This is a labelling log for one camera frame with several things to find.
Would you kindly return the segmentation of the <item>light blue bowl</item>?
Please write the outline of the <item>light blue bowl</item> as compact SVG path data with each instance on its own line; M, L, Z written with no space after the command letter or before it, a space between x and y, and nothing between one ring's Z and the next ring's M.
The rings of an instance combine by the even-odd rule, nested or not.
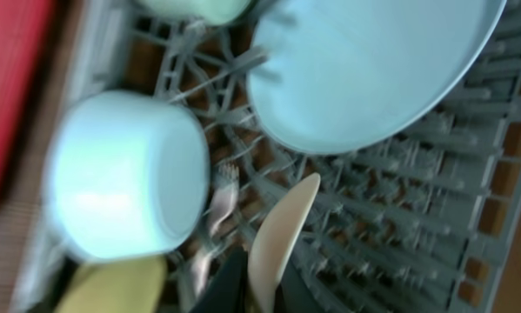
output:
M177 249L210 185L208 144L185 107L108 90L66 110L43 171L43 211L67 253L108 263Z

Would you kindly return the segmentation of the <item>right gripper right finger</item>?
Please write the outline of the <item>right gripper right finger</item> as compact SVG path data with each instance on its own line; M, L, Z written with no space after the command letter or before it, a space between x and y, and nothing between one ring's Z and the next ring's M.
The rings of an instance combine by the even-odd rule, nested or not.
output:
M324 313L293 262L277 287L277 313Z

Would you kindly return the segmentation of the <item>white plastic fork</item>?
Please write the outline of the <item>white plastic fork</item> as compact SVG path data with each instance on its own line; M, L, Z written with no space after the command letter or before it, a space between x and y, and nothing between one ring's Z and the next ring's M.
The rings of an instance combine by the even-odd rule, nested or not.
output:
M236 208L238 194L238 167L234 163L220 165L214 177L214 192L205 220L205 230L210 238L218 234L221 223ZM199 296L206 287L213 254L212 249L202 246L192 258L190 278L196 296Z

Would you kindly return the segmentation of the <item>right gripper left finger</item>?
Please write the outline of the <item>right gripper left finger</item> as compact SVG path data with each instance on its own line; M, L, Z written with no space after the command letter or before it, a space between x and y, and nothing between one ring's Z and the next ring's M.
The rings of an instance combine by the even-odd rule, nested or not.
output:
M235 248L190 313L244 313L248 254Z

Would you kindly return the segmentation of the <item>yellow plastic cup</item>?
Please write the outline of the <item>yellow plastic cup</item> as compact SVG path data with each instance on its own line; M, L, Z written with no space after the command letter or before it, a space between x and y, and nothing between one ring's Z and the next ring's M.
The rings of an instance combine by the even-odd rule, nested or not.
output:
M81 265L57 313L154 313L168 266L161 256Z

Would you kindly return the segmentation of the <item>light blue plate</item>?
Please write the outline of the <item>light blue plate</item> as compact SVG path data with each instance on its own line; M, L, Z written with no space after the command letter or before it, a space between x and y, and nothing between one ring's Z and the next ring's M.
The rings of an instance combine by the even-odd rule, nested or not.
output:
M264 132L331 155L405 129L461 80L505 0L286 0L258 21L247 96Z

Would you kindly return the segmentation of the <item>green bowl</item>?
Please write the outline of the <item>green bowl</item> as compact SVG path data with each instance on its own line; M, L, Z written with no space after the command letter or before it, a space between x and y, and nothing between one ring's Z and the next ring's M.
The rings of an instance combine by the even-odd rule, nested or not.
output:
M241 16L251 0L137 0L159 17L172 20L197 18L208 25L223 25Z

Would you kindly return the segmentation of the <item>white plastic spoon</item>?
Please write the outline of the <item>white plastic spoon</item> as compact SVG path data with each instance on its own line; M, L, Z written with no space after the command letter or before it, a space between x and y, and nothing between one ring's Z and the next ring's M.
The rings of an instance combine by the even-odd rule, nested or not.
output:
M274 310L276 290L317 195L321 177L313 173L291 188L261 224L248 257L248 292L254 312Z

